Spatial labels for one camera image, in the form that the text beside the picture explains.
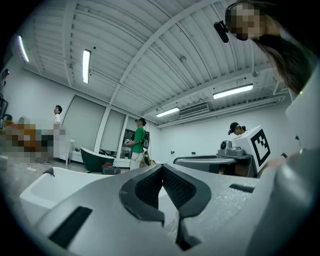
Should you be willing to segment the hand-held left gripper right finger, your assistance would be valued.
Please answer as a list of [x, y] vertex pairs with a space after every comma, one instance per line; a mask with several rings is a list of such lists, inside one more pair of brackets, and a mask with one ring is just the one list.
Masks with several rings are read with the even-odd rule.
[[176, 164], [164, 164], [166, 170], [180, 171], [187, 177], [194, 178], [195, 185], [205, 184], [209, 188], [210, 200], [197, 216], [186, 217], [181, 224], [197, 245], [182, 250], [169, 236], [161, 243], [163, 256], [245, 256], [251, 237], [246, 231], [244, 217], [240, 210], [252, 195], [231, 185], [238, 184], [253, 190], [257, 179], [213, 174], [194, 170]]

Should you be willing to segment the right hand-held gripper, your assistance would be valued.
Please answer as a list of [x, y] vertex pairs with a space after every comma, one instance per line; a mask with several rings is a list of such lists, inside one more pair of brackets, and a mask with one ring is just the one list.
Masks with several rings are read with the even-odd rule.
[[257, 177], [269, 160], [271, 149], [264, 129], [259, 125], [232, 140], [222, 141], [217, 154], [177, 157], [173, 163], [198, 171], [220, 173], [224, 172], [225, 166], [250, 158], [252, 171], [248, 176]]

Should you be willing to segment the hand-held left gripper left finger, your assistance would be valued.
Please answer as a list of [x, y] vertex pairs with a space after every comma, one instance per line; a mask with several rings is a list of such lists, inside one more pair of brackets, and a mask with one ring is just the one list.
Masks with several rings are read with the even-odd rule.
[[60, 256], [184, 256], [163, 220], [127, 209], [159, 212], [136, 196], [135, 185], [162, 169], [158, 164], [93, 181], [46, 213], [36, 228]]

